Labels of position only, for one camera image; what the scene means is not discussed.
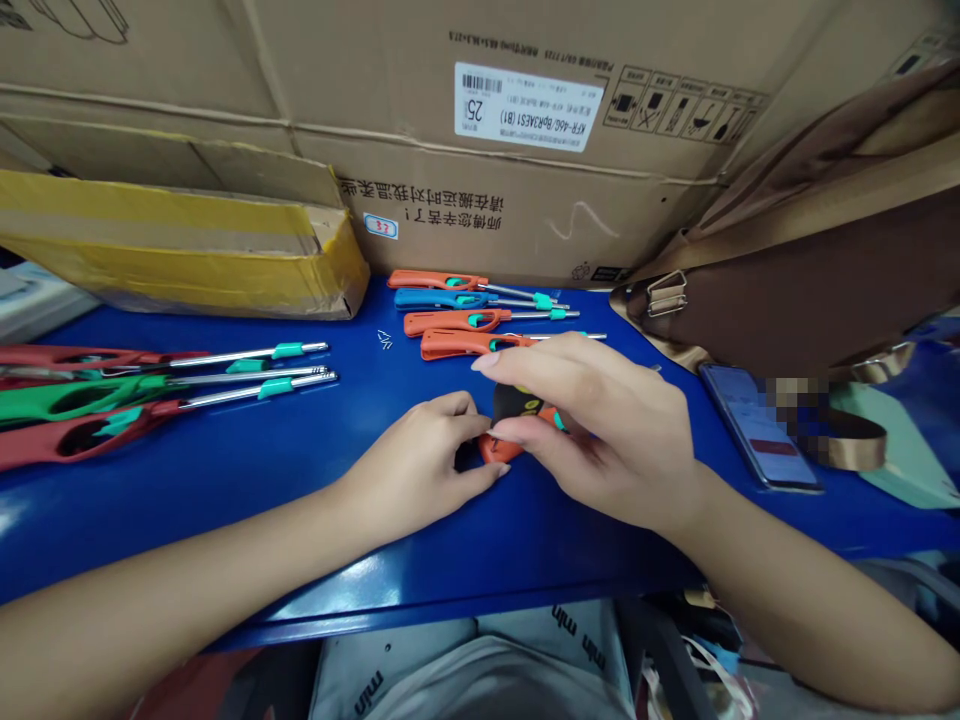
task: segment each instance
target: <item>blue table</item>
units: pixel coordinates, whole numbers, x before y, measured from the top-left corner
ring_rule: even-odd
[[[333,385],[175,419],[111,455],[0,478],[0,603],[76,573],[246,518],[343,474],[411,405],[453,390],[491,411],[492,384],[468,358],[426,363],[392,292],[375,278],[359,316],[312,323],[139,315],[101,308],[45,338],[59,345],[233,350],[325,340]],[[856,475],[818,469],[820,497],[764,491],[700,380],[663,358],[601,293],[563,291],[577,320],[516,322],[515,332],[582,329],[638,363],[662,363],[686,393],[697,456],[757,504],[844,557],[960,549],[960,520],[923,512]],[[393,337],[383,350],[378,331]],[[310,364],[300,359],[297,364]],[[675,589],[696,569],[650,532],[567,498],[528,456],[486,495],[416,535],[304,587],[237,628],[237,648],[591,597]]]

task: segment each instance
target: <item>finger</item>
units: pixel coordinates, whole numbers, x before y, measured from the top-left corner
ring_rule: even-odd
[[[560,423],[557,425],[557,427],[561,430],[566,430],[567,433],[572,435],[574,438],[585,438],[590,435],[590,431],[578,423],[577,419],[566,410],[557,408],[557,414],[560,416]]]
[[[533,347],[538,352],[559,355],[569,360],[582,362],[631,387],[638,382],[663,380],[653,370],[637,365],[609,345],[604,345],[598,340],[591,340],[581,333],[567,332],[539,342]]]
[[[486,415],[459,415],[448,418],[447,423],[450,427],[451,438],[458,445],[479,437],[490,429],[490,418]]]
[[[542,418],[507,418],[498,422],[490,434],[523,446],[564,488],[576,487],[596,472],[576,441]]]
[[[454,474],[454,477],[448,483],[445,483],[444,488],[451,495],[451,500],[454,503],[453,510],[477,495],[485,493],[508,472],[510,472],[510,466],[506,463],[490,463],[483,467]]]
[[[441,395],[427,403],[427,407],[441,415],[476,415],[477,404],[466,390]]]
[[[615,430],[610,409],[631,395],[624,385],[595,368],[536,348],[481,355],[471,367],[496,382],[523,386],[598,435]]]

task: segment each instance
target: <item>smartphone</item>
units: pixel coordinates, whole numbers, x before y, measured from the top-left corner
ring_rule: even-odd
[[[813,468],[774,420],[753,375],[708,363],[700,366],[700,377],[761,483],[771,490],[823,492]]]

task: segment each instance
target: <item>barcode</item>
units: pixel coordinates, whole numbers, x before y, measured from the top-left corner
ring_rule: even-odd
[[[482,78],[478,75],[464,75],[463,86],[471,90],[483,90],[483,92],[500,92],[503,89],[503,80]]]

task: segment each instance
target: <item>forearm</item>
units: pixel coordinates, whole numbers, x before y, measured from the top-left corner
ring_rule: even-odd
[[[853,705],[960,705],[960,655],[949,644],[852,565],[704,471],[706,511],[668,539],[765,652]]]
[[[4,717],[108,716],[257,610],[374,549],[341,495],[334,486],[0,608]]]

